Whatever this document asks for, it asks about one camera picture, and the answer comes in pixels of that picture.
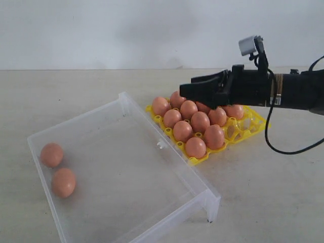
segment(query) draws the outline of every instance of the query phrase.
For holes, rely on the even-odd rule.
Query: egg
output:
[[[186,100],[180,107],[180,113],[183,119],[191,119],[192,115],[196,112],[198,112],[198,108],[191,100]]]
[[[173,137],[179,142],[187,142],[189,138],[193,136],[193,130],[191,125],[184,121],[178,121],[173,127]]]
[[[211,125],[211,122],[209,121],[208,116],[206,115],[206,113],[202,112],[202,111],[198,111],[197,113],[195,113],[191,120],[190,120],[190,124],[192,126],[192,129],[195,133],[204,133],[206,128],[209,127]]]
[[[227,120],[226,112],[221,107],[217,107],[215,110],[211,110],[208,113],[208,117],[212,125],[217,124],[220,127],[224,126]]]
[[[208,114],[208,112],[211,110],[208,106],[206,106],[198,101],[196,102],[196,106],[198,108],[198,111],[202,111],[206,114]]]
[[[68,168],[61,168],[54,173],[52,178],[52,191],[60,197],[66,198],[70,196],[76,185],[75,174]]]
[[[58,166],[63,159],[63,149],[57,143],[46,144],[40,152],[40,161],[47,167]]]
[[[163,97],[156,97],[152,102],[152,110],[155,115],[164,116],[171,109],[171,105]]]
[[[219,125],[209,126],[204,133],[204,141],[212,150],[221,148],[225,142],[223,129]]]
[[[233,117],[237,120],[240,120],[244,116],[244,108],[241,105],[227,105],[224,106],[223,109],[225,110],[228,117]]]
[[[163,124],[167,128],[172,128],[174,125],[182,119],[181,114],[179,111],[171,109],[166,112],[163,117]]]
[[[178,108],[180,109],[183,102],[185,102],[186,98],[180,96],[179,91],[175,91],[172,93],[170,97],[170,104],[172,108]]]
[[[190,138],[185,145],[189,157],[202,158],[206,154],[206,145],[201,138]]]

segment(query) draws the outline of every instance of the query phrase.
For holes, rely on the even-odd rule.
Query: wire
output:
[[[318,60],[316,60],[309,68],[310,71],[313,70],[314,66],[317,64],[317,62],[319,62],[321,59],[323,59],[324,56],[322,56],[321,58],[319,58]],[[314,147],[317,147],[318,145],[322,144],[324,142],[324,138],[319,140],[318,142],[306,147],[306,148],[303,148],[303,149],[300,149],[300,150],[297,150],[297,151],[292,151],[292,152],[286,152],[286,151],[282,151],[282,150],[279,150],[279,149],[276,149],[275,147],[272,146],[272,144],[269,142],[269,139],[268,139],[268,128],[269,128],[269,123],[270,123],[270,117],[272,115],[272,111],[273,111],[273,108],[274,108],[274,103],[275,103],[275,100],[277,98],[277,90],[278,90],[278,83],[277,83],[277,79],[274,75],[274,73],[271,71],[271,69],[267,69],[268,72],[270,73],[270,78],[271,80],[270,81],[273,81],[274,83],[274,93],[273,93],[273,99],[272,99],[272,103],[271,103],[271,106],[270,106],[270,110],[269,110],[269,113],[268,113],[268,117],[267,117],[267,121],[266,121],[266,124],[265,124],[265,131],[264,131],[264,137],[265,137],[265,141],[266,143],[268,144],[268,146],[275,152],[277,153],[281,153],[281,154],[287,154],[287,155],[294,155],[294,154],[299,154],[299,153],[303,153],[303,152],[306,152]]]

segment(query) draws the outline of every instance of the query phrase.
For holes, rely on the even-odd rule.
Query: transparent plastic box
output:
[[[39,161],[50,142],[64,150],[54,169]],[[219,193],[127,93],[28,137],[28,144],[63,243],[152,243],[201,209],[206,224],[216,218]],[[77,179],[66,199],[51,191],[62,167]]]

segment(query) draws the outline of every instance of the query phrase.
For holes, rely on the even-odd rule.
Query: white table surface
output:
[[[0,71],[0,242],[60,242],[29,135],[115,100],[123,91],[144,108],[191,77],[216,71]],[[255,109],[263,116],[269,110]],[[307,111],[276,109],[270,141],[283,150],[302,148],[323,137],[323,120]],[[198,215],[159,242],[322,243],[323,150],[324,145],[280,155],[259,134],[214,154],[198,169],[222,195],[216,222],[208,224]]]

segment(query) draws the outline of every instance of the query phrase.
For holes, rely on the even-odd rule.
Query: egg tray slot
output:
[[[248,106],[243,105],[244,108],[244,116],[242,119],[237,120],[233,117],[228,117],[226,124],[221,128],[224,131],[225,142],[224,145],[216,150],[212,150],[207,147],[206,154],[204,157],[197,159],[195,157],[189,157],[185,151],[185,143],[179,141],[177,142],[173,136],[173,129],[167,128],[163,124],[163,117],[160,115],[155,115],[151,105],[147,105],[145,111],[149,112],[152,120],[159,125],[159,127],[164,131],[164,133],[172,140],[172,142],[182,151],[185,158],[188,160],[188,164],[191,166],[196,166],[201,162],[205,161],[209,158],[211,153],[218,153],[226,149],[229,144],[239,143],[265,129],[266,120],[258,114],[255,110],[251,109]],[[195,133],[195,137],[203,138],[202,133]]]

